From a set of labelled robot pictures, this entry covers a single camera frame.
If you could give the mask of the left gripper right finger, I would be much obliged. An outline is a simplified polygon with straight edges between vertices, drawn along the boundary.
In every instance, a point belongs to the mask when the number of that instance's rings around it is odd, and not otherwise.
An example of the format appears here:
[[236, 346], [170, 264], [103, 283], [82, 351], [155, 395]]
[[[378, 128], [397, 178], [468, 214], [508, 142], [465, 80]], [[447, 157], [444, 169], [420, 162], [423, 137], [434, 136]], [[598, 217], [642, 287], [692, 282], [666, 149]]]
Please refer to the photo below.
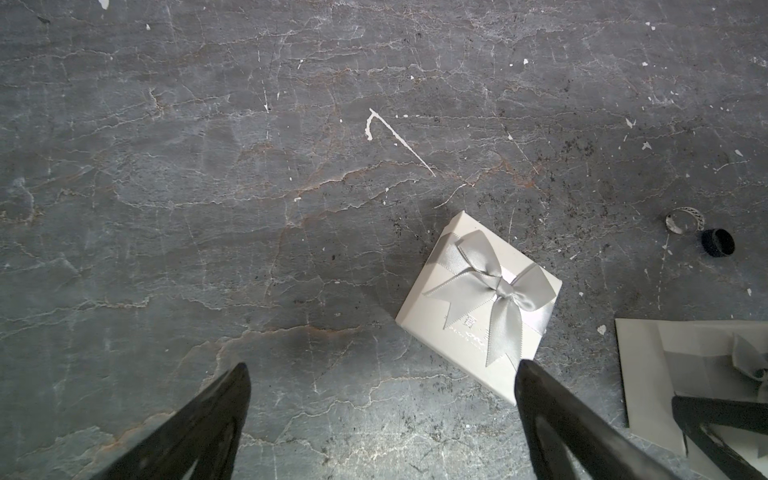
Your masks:
[[532, 360], [519, 363], [515, 396], [539, 479], [575, 479], [572, 454], [593, 479], [674, 479]]

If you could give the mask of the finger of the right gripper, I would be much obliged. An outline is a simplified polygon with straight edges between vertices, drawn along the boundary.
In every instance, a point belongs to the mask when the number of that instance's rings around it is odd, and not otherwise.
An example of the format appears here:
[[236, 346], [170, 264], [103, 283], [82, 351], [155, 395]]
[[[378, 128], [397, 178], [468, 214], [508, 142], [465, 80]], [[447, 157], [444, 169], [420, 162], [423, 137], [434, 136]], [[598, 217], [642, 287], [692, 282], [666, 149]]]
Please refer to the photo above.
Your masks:
[[697, 447], [730, 479], [766, 479], [712, 429], [713, 425], [767, 434], [767, 405], [733, 400], [675, 396], [673, 417]]

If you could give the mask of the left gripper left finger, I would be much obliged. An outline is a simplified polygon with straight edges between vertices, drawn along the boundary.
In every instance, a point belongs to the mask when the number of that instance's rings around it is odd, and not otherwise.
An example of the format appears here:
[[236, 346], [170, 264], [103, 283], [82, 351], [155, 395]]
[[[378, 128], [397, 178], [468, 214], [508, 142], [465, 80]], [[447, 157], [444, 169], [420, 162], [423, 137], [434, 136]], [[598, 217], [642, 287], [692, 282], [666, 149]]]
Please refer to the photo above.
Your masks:
[[96, 479], [229, 479], [251, 397], [243, 362], [220, 376]]

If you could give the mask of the white gift box with bow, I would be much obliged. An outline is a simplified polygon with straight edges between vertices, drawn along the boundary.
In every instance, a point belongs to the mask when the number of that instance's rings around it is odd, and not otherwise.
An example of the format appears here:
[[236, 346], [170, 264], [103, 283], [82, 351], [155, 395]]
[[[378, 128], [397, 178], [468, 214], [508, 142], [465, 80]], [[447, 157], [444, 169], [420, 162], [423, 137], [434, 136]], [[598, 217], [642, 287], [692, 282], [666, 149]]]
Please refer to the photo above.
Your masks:
[[397, 324], [510, 403], [534, 358], [560, 279], [466, 212], [443, 229]]

